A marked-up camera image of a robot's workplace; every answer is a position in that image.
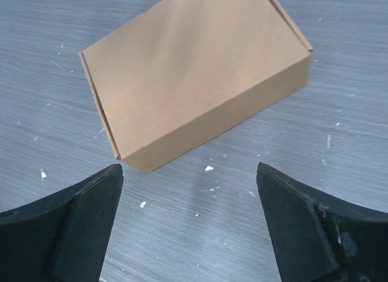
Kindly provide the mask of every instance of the scratched surface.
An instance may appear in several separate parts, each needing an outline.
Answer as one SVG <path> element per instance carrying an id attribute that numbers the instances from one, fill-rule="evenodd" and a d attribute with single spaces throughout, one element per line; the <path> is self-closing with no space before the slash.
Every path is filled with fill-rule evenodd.
<path id="1" fill-rule="evenodd" d="M 158 1 L 0 0 L 0 212 L 115 162 L 78 52 Z M 105 280 L 279 282 L 259 161 L 388 211 L 388 0 L 280 1 L 315 48 L 309 84 L 156 172 L 125 167 Z"/>

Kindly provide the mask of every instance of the cardboard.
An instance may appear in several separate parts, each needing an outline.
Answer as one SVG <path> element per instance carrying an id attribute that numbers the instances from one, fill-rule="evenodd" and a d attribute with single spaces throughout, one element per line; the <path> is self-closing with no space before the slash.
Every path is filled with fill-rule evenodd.
<path id="1" fill-rule="evenodd" d="M 298 90 L 311 59 L 276 0 L 163 0 L 81 52 L 115 156 L 140 172 Z"/>

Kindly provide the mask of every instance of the black plastic part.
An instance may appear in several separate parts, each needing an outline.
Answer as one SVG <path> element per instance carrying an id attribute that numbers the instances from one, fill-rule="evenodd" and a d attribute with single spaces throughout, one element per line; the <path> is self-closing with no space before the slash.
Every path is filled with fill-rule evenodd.
<path id="1" fill-rule="evenodd" d="M 122 183 L 115 164 L 0 213 L 0 281 L 98 282 Z"/>
<path id="2" fill-rule="evenodd" d="M 282 282 L 388 281 L 388 214 L 260 163 L 257 185 Z"/>

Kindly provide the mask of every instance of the box side panel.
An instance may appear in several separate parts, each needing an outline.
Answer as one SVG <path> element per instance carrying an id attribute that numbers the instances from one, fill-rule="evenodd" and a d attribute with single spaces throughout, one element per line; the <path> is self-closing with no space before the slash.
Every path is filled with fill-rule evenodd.
<path id="1" fill-rule="evenodd" d="M 278 13 L 281 15 L 283 20 L 288 24 L 288 26 L 293 30 L 295 35 L 299 38 L 299 40 L 302 42 L 302 44 L 305 46 L 305 48 L 312 52 L 313 47 L 309 43 L 309 41 L 306 39 L 306 37 L 303 35 L 299 27 L 295 24 L 295 22 L 291 19 L 291 17 L 287 14 L 285 9 L 282 7 L 282 5 L 279 3 L 278 0 L 269 0 L 274 8 L 278 11 Z"/>
<path id="2" fill-rule="evenodd" d="M 311 55 L 306 56 L 148 146 L 123 157 L 123 162 L 139 172 L 149 172 L 206 143 L 304 86 L 309 78 L 311 60 Z"/>
<path id="3" fill-rule="evenodd" d="M 84 67 L 84 71 L 85 71 L 87 80 L 89 82 L 90 89 L 92 90 L 92 94 L 93 94 L 93 97 L 95 99 L 95 103 L 96 103 L 99 115 L 101 117 L 102 124 L 104 125 L 105 131 L 106 131 L 106 133 L 108 135 L 108 139 L 109 139 L 110 145 L 112 147 L 113 153 L 115 154 L 115 158 L 116 159 L 121 159 L 119 151 L 118 151 L 118 148 L 117 148 L 117 145 L 115 143 L 115 139 L 114 139 L 114 137 L 112 135 L 112 131 L 110 130 L 109 123 L 107 121 L 107 118 L 105 117 L 104 109 L 102 108 L 101 102 L 99 100 L 98 93 L 97 93 L 97 91 L 95 89 L 95 85 L 93 83 L 93 78 L 92 78 L 92 76 L 90 74 L 90 71 L 89 71 L 89 68 L 87 66 L 87 61 L 86 61 L 84 53 L 83 52 L 79 53 L 79 57 L 81 59 L 82 65 Z"/>

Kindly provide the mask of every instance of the box flap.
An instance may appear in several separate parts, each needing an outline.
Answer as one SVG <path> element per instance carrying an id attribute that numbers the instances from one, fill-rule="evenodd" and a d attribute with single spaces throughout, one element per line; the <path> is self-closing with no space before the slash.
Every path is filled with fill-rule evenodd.
<path id="1" fill-rule="evenodd" d="M 126 158 L 310 56 L 275 3 L 163 0 L 84 50 L 116 156 Z"/>

